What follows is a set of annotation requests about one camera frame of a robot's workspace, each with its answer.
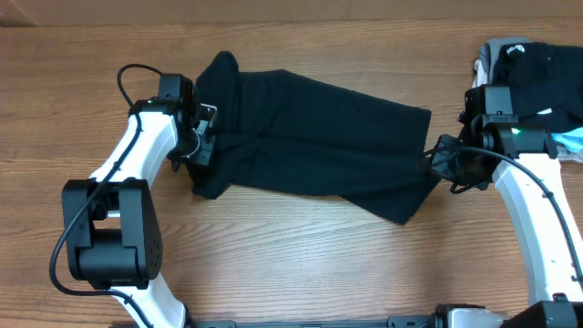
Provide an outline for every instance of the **black fabric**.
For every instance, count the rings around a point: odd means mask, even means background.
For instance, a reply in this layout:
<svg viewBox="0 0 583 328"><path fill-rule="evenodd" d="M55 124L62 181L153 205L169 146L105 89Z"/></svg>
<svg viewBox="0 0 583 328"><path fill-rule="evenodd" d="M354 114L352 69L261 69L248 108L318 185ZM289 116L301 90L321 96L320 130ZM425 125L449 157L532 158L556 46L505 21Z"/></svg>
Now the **black fabric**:
<svg viewBox="0 0 583 328"><path fill-rule="evenodd" d="M197 80L218 116L210 172L189 166L193 192L215 199L231 183L339 195L405 223L438 179L417 173L431 112L285 70L240 73L222 52Z"/></svg>
<svg viewBox="0 0 583 328"><path fill-rule="evenodd" d="M500 48L493 83L511 87L512 105L522 121L551 132L583 127L583 48L544 43ZM552 108L548 115L537 112Z"/></svg>

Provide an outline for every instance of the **pile of clothes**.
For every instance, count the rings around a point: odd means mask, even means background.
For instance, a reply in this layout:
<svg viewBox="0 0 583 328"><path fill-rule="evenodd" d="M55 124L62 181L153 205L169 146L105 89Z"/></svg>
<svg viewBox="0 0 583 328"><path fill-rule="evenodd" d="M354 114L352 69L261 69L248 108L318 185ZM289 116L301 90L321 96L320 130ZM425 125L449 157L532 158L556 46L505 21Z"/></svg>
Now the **pile of clothes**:
<svg viewBox="0 0 583 328"><path fill-rule="evenodd" d="M583 162L583 48L496 38L480 48L474 70L472 87L509 85L518 118L545 125L559 159Z"/></svg>

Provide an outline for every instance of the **light blue cloth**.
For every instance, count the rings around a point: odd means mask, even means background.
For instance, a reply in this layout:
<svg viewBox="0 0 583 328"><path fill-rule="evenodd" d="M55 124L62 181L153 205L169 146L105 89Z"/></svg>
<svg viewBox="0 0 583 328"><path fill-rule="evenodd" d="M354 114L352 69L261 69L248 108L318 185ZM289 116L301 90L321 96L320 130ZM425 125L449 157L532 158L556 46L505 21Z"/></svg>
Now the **light blue cloth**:
<svg viewBox="0 0 583 328"><path fill-rule="evenodd" d="M583 150L583 128L576 128L567 133L552 133L553 139L560 142L566 149L578 153Z"/></svg>

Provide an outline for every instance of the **black garment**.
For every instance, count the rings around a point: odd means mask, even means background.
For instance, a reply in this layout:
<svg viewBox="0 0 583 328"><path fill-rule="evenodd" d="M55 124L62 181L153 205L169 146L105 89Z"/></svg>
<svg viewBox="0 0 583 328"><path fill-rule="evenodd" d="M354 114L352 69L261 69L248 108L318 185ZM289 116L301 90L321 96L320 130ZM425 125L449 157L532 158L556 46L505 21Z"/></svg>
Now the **black garment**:
<svg viewBox="0 0 583 328"><path fill-rule="evenodd" d="M502 46L492 82L511 87L512 105L522 121L544 124L557 133L583 127L583 48ZM552 114L537 115L547 108Z"/></svg>
<svg viewBox="0 0 583 328"><path fill-rule="evenodd" d="M197 79L218 116L210 172L189 166L192 192L215 199L231 183L340 195L405 223L438 179L417 173L431 112L285 70L240 73L221 52Z"/></svg>

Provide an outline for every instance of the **black cloth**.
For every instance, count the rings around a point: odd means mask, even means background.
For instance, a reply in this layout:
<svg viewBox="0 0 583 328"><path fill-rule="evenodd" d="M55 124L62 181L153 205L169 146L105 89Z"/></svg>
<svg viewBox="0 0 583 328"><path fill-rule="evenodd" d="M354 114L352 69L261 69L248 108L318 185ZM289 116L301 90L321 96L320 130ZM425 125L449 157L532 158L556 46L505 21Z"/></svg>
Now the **black cloth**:
<svg viewBox="0 0 583 328"><path fill-rule="evenodd" d="M211 170L188 166L193 192L215 199L231 183L301 195L339 195L405 223L438 179L417 173L431 112L285 70L240 73L219 53L197 79L217 106Z"/></svg>
<svg viewBox="0 0 583 328"><path fill-rule="evenodd" d="M583 48L544 43L502 46L492 83L510 86L512 106L521 121L543 124L556 133L583 127ZM537 115L547 108L553 112Z"/></svg>

